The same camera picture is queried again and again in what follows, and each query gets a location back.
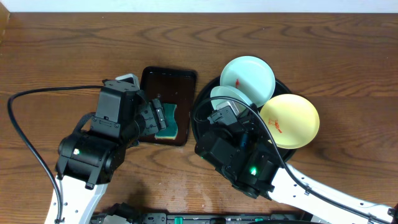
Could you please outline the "light blue front plate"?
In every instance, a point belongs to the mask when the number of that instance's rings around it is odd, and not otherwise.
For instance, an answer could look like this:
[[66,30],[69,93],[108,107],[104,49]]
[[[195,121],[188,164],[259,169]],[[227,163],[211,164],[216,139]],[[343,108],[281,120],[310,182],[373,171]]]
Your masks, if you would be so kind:
[[[235,87],[232,86],[216,86],[211,90],[210,97],[216,97],[216,96],[228,96],[235,98],[237,100],[240,100],[247,104],[248,106],[252,105],[253,102],[240,90],[238,90]],[[226,100],[212,100],[211,105],[214,110],[216,110],[216,107],[220,104],[225,102]],[[243,110],[246,109],[245,106],[243,106],[240,103],[237,103],[235,101],[232,101],[237,107],[237,109],[242,112]]]

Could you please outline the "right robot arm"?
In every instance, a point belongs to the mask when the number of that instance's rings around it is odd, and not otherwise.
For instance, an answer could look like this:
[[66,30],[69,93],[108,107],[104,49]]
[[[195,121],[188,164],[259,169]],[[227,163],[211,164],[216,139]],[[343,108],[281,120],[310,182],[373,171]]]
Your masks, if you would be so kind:
[[200,128],[195,153],[251,198],[259,196],[304,210],[328,223],[397,223],[397,209],[344,194],[286,163],[269,129],[252,106],[193,109]]

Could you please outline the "green yellow sponge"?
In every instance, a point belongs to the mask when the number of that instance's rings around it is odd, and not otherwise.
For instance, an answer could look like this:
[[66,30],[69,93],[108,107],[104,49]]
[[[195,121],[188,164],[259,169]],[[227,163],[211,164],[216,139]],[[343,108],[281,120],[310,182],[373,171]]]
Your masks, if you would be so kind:
[[164,103],[165,121],[167,127],[155,134],[156,139],[174,140],[178,134],[178,125],[175,120],[175,110],[177,105]]

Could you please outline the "yellow plate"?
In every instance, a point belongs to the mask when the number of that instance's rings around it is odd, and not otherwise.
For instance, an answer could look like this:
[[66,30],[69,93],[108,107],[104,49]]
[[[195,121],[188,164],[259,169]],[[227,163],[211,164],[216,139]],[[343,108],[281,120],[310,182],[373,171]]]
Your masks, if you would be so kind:
[[309,144],[320,128],[317,109],[306,98],[283,94],[271,98],[261,109],[276,145],[283,149],[298,149]]

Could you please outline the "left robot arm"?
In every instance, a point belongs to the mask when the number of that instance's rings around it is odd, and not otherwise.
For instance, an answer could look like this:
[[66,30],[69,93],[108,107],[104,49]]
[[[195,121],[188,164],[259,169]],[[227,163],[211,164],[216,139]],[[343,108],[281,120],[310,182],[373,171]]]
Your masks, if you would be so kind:
[[126,150],[166,127],[161,102],[146,98],[135,75],[105,80],[96,112],[82,117],[58,147],[61,198],[52,197],[46,223],[89,223]]

